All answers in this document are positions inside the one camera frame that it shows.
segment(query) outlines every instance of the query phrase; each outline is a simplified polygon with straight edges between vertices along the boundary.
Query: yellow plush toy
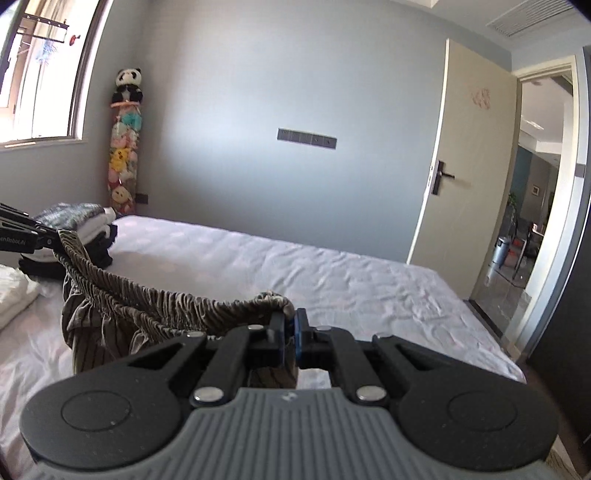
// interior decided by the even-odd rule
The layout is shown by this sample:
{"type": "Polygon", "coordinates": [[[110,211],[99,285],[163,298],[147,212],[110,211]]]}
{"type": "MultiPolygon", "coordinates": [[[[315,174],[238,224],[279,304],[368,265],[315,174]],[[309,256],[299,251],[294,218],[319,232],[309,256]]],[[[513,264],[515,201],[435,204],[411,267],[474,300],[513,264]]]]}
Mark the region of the yellow plush toy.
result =
{"type": "Polygon", "coordinates": [[[111,161],[109,167],[116,172],[122,172],[126,170],[127,159],[129,158],[129,148],[117,148],[111,154],[111,161]]]}

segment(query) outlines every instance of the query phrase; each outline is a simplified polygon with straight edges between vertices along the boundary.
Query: panda plush toy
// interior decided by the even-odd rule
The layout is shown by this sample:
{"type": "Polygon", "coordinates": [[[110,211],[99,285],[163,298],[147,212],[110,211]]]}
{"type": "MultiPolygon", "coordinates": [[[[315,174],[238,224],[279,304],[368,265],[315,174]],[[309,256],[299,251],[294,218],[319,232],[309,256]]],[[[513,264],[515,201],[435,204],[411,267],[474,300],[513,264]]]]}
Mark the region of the panda plush toy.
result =
{"type": "Polygon", "coordinates": [[[115,79],[117,90],[115,91],[111,99],[112,103],[141,103],[144,98],[144,94],[139,89],[140,83],[142,83],[142,71],[140,69],[120,70],[115,79]]]}

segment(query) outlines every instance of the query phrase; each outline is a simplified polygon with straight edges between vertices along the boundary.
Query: trash can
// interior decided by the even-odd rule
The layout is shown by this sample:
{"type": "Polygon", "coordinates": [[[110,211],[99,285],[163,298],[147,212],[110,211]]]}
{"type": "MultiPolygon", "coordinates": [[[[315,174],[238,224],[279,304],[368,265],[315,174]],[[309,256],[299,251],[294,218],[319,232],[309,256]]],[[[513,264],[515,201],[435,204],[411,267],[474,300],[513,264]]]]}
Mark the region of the trash can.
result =
{"type": "Polygon", "coordinates": [[[496,241],[495,251],[492,254],[492,262],[501,266],[505,263],[507,255],[509,254],[509,246],[511,239],[508,236],[500,236],[496,241]]]}

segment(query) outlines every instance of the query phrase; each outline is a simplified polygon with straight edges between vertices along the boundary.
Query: floor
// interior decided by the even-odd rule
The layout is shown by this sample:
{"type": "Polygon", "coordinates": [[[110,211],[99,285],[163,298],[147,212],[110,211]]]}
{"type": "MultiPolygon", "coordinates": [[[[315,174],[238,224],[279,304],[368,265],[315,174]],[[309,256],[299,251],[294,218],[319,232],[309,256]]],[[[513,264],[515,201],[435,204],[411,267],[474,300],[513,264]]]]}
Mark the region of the floor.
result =
{"type": "Polygon", "coordinates": [[[552,397],[550,391],[546,388],[540,376],[527,364],[519,364],[519,368],[525,374],[528,385],[539,391],[554,405],[554,408],[558,412],[558,436],[564,445],[570,461],[572,462],[574,469],[577,473],[584,477],[591,470],[591,465],[587,462],[585,457],[580,453],[579,440],[574,429],[571,427],[570,422],[566,419],[566,416],[562,412],[560,406],[556,400],[552,397]]]}
{"type": "Polygon", "coordinates": [[[525,313],[530,301],[527,293],[524,293],[524,288],[535,262],[532,259],[524,258],[515,279],[512,279],[518,255],[519,248],[512,245],[503,266],[498,267],[496,264],[491,264],[485,283],[474,298],[478,306],[492,321],[497,336],[502,336],[516,314],[525,313]]]}
{"type": "MultiPolygon", "coordinates": [[[[491,328],[488,322],[478,312],[478,309],[475,309],[474,305],[469,302],[466,304],[475,314],[476,318],[482,322],[489,333],[499,339],[499,335],[495,331],[496,329],[491,328]]],[[[525,363],[519,363],[518,365],[523,371],[528,385],[545,396],[558,412],[558,436],[560,437],[561,442],[558,446],[559,455],[566,461],[566,463],[571,463],[572,467],[581,477],[585,477],[586,480],[591,479],[591,464],[587,462],[585,457],[580,453],[577,435],[574,432],[574,429],[571,427],[570,422],[567,420],[566,415],[558,405],[558,402],[554,399],[550,393],[550,390],[548,390],[548,388],[544,385],[544,382],[535,370],[525,363]]]]}

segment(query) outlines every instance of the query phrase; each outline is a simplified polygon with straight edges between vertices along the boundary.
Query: stack of clothes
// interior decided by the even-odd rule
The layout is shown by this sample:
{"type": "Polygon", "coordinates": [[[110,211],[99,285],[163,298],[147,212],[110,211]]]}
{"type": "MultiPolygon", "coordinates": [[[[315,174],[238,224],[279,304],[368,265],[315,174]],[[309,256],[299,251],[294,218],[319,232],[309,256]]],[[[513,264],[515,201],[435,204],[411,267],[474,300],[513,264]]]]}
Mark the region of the stack of clothes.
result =
{"type": "MultiPolygon", "coordinates": [[[[117,226],[112,224],[115,218],[112,208],[94,203],[59,203],[41,212],[35,220],[56,230],[75,231],[91,262],[99,268],[106,268],[113,263],[108,250],[117,237],[117,226]]],[[[35,277],[63,280],[66,276],[65,268],[48,248],[24,254],[18,266],[23,273],[35,277]]]]}

